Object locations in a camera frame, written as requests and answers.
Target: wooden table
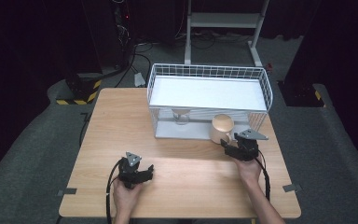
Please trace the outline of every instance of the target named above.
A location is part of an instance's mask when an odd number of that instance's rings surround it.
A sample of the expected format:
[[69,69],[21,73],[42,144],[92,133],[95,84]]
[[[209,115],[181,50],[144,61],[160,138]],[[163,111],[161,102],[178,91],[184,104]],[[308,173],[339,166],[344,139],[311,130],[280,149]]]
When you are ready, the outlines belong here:
[[[301,210],[269,117],[258,141],[271,184],[271,203],[282,217]],[[155,165],[153,180],[144,184],[133,217],[256,217],[234,162],[208,140],[157,139],[146,100],[146,89],[103,89],[92,113],[60,207],[63,217],[105,217],[108,176],[126,151],[143,157],[139,171]],[[265,187],[263,175],[260,185]],[[112,216],[116,214],[112,202]]]

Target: human hand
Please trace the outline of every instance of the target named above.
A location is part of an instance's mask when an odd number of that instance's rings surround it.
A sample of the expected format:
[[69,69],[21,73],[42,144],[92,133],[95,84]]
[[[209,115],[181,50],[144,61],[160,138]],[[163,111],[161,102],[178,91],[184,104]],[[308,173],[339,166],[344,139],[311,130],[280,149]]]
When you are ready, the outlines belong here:
[[118,178],[113,181],[113,198],[117,210],[115,223],[128,223],[132,210],[138,202],[142,186],[141,183],[135,185],[133,189],[127,189]]
[[231,158],[237,165],[238,172],[243,185],[248,189],[255,185],[258,186],[258,178],[261,173],[261,166],[256,160],[251,161],[239,161],[235,158]]

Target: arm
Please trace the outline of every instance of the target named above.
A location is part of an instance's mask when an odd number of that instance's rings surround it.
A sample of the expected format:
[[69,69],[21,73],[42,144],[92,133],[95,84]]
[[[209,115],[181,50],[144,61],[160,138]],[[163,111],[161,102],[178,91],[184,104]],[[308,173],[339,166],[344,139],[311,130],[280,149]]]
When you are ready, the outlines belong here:
[[281,215],[275,210],[272,204],[267,200],[263,190],[258,185],[258,178],[260,177],[261,167],[255,161],[239,161],[234,160],[240,172],[240,178],[248,191],[249,198],[257,213],[260,223],[284,223]]
[[118,178],[113,181],[113,198],[116,205],[115,224],[128,224],[132,210],[138,202],[143,184],[138,184],[133,189],[127,189]]

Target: metal stand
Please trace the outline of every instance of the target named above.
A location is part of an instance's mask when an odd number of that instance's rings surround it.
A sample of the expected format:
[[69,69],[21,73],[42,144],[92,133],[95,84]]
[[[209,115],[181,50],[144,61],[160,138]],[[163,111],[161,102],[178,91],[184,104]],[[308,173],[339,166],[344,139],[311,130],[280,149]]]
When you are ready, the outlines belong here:
[[186,51],[185,64],[191,64],[191,27],[228,27],[228,28],[253,28],[254,39],[248,42],[256,67],[262,67],[255,45],[260,35],[260,30],[266,17],[269,0],[265,0],[260,13],[192,13],[191,0],[188,0],[187,27],[186,27]]

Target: wire rack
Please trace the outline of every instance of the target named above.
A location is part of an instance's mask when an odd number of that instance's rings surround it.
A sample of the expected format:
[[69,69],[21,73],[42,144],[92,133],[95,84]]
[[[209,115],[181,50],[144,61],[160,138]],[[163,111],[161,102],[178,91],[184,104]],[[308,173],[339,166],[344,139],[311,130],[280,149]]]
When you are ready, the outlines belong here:
[[[147,102],[156,137],[209,139],[217,114],[233,118],[234,132],[258,131],[272,106],[272,91],[260,67],[155,63]],[[175,125],[173,109],[190,111],[188,125]]]

